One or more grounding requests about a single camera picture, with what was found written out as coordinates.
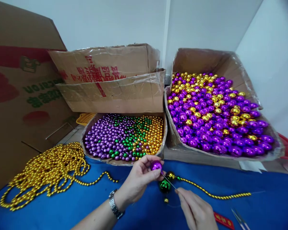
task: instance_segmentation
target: hand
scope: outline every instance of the hand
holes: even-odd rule
[[[124,211],[128,205],[137,202],[143,195],[147,185],[154,181],[163,180],[161,170],[150,170],[153,161],[164,161],[160,157],[154,155],[145,155],[136,161],[123,185],[114,194],[114,201],[118,210]]]
[[[181,208],[185,214],[187,224],[191,230],[218,230],[213,210],[210,204],[191,191],[178,188]]]

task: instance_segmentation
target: white wall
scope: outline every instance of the white wall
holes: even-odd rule
[[[288,138],[288,0],[264,0],[237,48],[263,114]]]
[[[262,0],[171,0],[167,73],[177,48],[235,51]]]
[[[51,18],[68,50],[148,43],[162,52],[165,0],[1,0]]]

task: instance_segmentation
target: needle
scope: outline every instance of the needle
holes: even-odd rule
[[[162,174],[162,176],[174,187],[174,189],[177,190],[177,188],[175,188],[175,186]]]

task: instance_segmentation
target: metal watch band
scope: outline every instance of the metal watch band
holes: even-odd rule
[[[115,189],[114,191],[112,191],[109,195],[109,200],[110,200],[110,207],[112,209],[112,212],[114,213],[114,215],[116,216],[117,219],[120,219],[124,214],[125,214],[125,211],[124,212],[120,212],[118,209],[117,209],[117,206],[114,202],[114,193],[117,191],[117,189]]]

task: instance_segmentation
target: blue cloth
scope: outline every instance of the blue cloth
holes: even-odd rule
[[[96,180],[103,171],[109,171],[119,184],[105,176],[96,185],[86,187],[74,183],[66,192],[47,197],[42,194],[26,207],[15,212],[0,206],[0,229],[70,229],[87,214],[104,202],[109,193],[119,188],[131,167],[111,166],[87,159],[89,172],[80,178],[84,182]],[[288,229],[288,175],[280,173],[243,172],[239,170],[191,165],[166,161],[165,171],[189,179],[215,195],[231,195],[242,192],[254,193],[250,197],[232,200],[216,200],[208,197],[193,185],[175,181],[176,187],[192,190],[211,204],[213,210],[233,221],[235,229],[241,229],[231,209],[236,208],[251,230]],[[0,198],[6,188],[0,191]],[[157,182],[151,183],[143,197],[126,210],[114,229],[187,229],[185,217],[174,190],[167,196],[159,191]]]

